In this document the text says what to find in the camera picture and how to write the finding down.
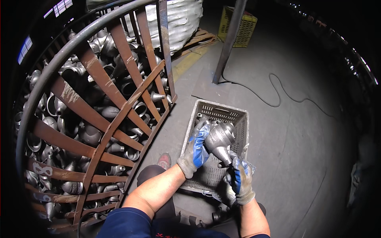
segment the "wooden pallet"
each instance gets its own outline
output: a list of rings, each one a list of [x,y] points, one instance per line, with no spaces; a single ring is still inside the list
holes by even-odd
[[[186,54],[189,54],[193,50],[214,44],[216,42],[216,36],[199,28],[192,38],[183,46],[183,48],[172,56],[172,60],[180,58]]]

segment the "human arm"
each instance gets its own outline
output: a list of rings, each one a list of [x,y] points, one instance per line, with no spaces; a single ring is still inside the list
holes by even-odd
[[[209,125],[200,122],[194,128],[184,154],[172,168],[138,186],[125,200],[122,207],[136,208],[151,219],[193,173],[206,162],[209,155],[203,142],[209,134]]]
[[[270,236],[270,227],[255,198],[242,205],[241,210],[241,237],[249,238],[258,234]]]
[[[253,168],[245,160],[231,152],[232,167],[226,174],[226,180],[236,193],[236,202],[240,204],[242,238],[249,238],[258,234],[270,236],[269,224],[255,200],[255,192],[251,187]]]

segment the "concrete floor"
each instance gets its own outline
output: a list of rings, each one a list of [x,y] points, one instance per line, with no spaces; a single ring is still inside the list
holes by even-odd
[[[218,17],[204,13],[201,28],[217,34],[218,26]],[[233,49],[224,75],[252,88],[267,102],[277,104],[278,96],[268,78],[270,72],[275,73],[291,97],[298,100],[308,97],[327,113],[339,117],[334,78],[300,36],[282,24],[276,27],[260,19],[249,46]],[[165,152],[171,155],[172,165],[176,163],[197,100],[191,94],[200,72],[215,70],[222,46],[221,42],[210,46],[176,81],[176,106],[139,172],[156,164]],[[278,108],[267,106],[246,88],[231,84],[224,85],[229,93],[221,96],[223,102],[217,102],[227,101],[227,105],[250,114],[248,160],[257,167],[252,185],[257,201],[267,209],[271,237],[331,236],[338,231],[339,221],[345,215],[351,135],[342,122],[327,117],[311,102],[291,101],[279,81],[274,76],[271,79],[282,98]],[[136,179],[129,192],[135,188]],[[174,203],[207,222],[219,205],[213,199],[184,193],[176,193]]]

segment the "black pants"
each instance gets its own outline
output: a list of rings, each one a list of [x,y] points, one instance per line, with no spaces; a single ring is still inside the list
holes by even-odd
[[[153,178],[161,173],[163,173],[165,169],[158,165],[149,165],[145,167],[138,176],[137,185],[140,186],[146,180]],[[175,217],[176,213],[174,211],[173,198],[171,197],[168,202],[166,202],[156,213],[154,219],[158,218],[172,218]]]
[[[138,182],[137,185],[140,186],[142,183],[144,183],[146,180],[155,177],[156,175],[159,175],[163,173],[165,169],[158,165],[149,165],[145,167],[138,176]],[[154,216],[154,219],[159,218],[175,218],[176,212],[174,210],[174,204],[173,204],[173,198],[170,198],[156,213]],[[210,228],[211,230],[215,230],[217,232],[225,233],[230,238],[238,238],[238,226],[237,226],[237,220],[235,217],[229,218],[226,221],[214,225]]]

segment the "blue and gray glove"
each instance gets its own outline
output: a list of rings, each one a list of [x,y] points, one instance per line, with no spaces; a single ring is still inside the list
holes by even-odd
[[[200,121],[196,125],[189,138],[184,154],[177,159],[177,164],[187,179],[191,179],[193,173],[209,158],[203,143],[209,134],[210,126],[205,125],[205,123],[206,121]]]
[[[255,197],[255,192],[251,187],[251,178],[255,168],[232,151],[230,151],[230,157],[233,159],[233,167],[228,168],[225,178],[235,192],[237,203],[245,205]]]

